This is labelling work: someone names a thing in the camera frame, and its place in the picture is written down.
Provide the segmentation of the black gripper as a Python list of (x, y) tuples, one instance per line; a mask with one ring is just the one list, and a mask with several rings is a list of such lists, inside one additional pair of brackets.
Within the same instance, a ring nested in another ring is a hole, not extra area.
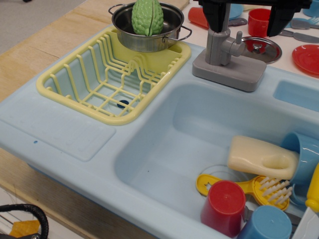
[(312, 0), (199, 0), (209, 28), (217, 33), (228, 29), (231, 4), (271, 6), (267, 36), (279, 35), (296, 12), (309, 9)]

